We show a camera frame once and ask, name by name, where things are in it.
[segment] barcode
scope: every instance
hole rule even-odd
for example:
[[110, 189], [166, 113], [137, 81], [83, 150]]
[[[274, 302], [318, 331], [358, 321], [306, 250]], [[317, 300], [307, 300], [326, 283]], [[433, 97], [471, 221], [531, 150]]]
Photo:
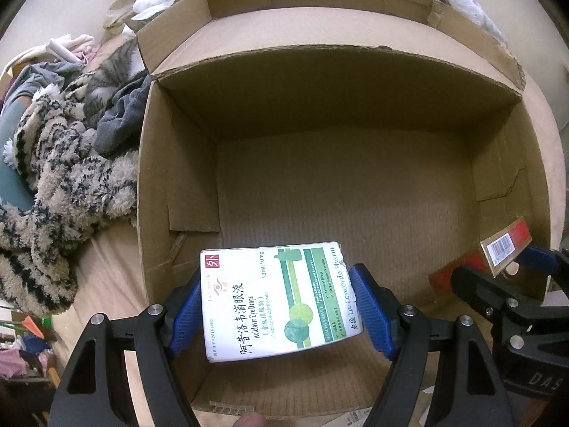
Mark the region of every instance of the barcode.
[[492, 259], [492, 263], [497, 267], [502, 260], [504, 260], [509, 254], [514, 252], [513, 242], [511, 242], [511, 237], [509, 233], [497, 238], [494, 242], [488, 244], [488, 253]]

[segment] leopard print blanket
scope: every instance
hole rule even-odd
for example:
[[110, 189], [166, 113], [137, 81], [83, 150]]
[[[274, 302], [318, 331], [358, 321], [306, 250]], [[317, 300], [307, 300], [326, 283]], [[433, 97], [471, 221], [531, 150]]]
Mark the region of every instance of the leopard print blanket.
[[35, 315], [66, 310], [77, 279], [67, 256], [95, 230], [135, 213], [138, 151], [105, 159], [83, 124], [91, 74], [48, 85], [22, 116], [5, 161], [36, 191], [33, 207], [0, 206], [0, 296]]

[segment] eye drops box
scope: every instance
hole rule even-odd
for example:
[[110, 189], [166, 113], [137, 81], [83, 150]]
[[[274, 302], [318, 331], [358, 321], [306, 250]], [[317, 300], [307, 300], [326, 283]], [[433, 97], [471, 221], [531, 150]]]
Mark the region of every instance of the eye drops box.
[[202, 251], [210, 362], [280, 355], [362, 332], [337, 242]]

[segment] red square label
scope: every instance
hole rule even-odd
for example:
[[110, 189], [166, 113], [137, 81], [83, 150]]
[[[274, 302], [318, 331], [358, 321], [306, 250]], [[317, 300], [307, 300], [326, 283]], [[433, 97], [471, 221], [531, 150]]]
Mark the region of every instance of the red square label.
[[219, 255], [206, 255], [206, 268], [219, 268]]

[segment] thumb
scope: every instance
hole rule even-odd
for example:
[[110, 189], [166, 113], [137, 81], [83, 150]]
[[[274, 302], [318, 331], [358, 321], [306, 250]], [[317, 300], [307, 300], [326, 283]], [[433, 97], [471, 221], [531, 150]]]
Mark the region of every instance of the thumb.
[[233, 427], [268, 427], [268, 423], [263, 415], [247, 412], [233, 424]]

